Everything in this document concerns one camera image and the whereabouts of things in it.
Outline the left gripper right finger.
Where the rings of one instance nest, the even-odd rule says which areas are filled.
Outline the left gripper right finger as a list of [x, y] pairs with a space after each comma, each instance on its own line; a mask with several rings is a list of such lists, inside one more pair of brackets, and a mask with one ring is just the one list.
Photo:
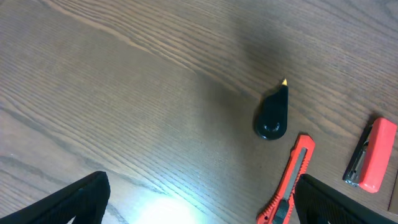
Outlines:
[[300, 223], [397, 224], [308, 174], [299, 177], [294, 203]]

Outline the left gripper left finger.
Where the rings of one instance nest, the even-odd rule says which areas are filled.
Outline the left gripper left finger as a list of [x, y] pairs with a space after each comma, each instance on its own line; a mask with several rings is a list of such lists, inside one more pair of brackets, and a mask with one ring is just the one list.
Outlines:
[[1, 218], [1, 224], [100, 224], [110, 193], [107, 174], [96, 171], [26, 208]]

